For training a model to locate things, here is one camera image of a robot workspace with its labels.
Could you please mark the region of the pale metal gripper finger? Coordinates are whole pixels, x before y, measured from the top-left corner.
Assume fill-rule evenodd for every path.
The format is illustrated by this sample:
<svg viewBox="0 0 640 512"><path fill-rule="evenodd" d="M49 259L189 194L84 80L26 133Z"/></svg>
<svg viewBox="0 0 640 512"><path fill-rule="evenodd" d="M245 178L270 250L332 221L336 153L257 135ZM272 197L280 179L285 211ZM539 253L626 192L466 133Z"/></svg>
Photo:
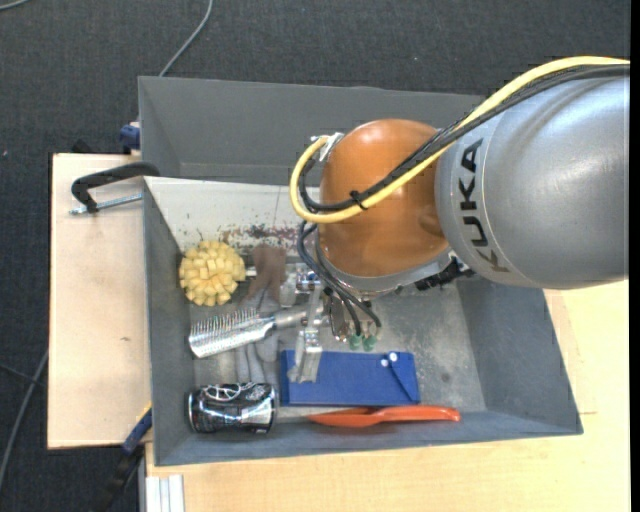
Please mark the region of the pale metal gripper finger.
<svg viewBox="0 0 640 512"><path fill-rule="evenodd" d="M322 357L322 345L319 339L319 330L308 326L304 331L303 347L303 381L315 382L317 379L320 360Z"/></svg>
<svg viewBox="0 0 640 512"><path fill-rule="evenodd" d="M292 381L299 382L301 375L303 374L303 363L305 357L305 333L300 331L298 333L296 344L295 344L295 365L292 367Z"/></svg>

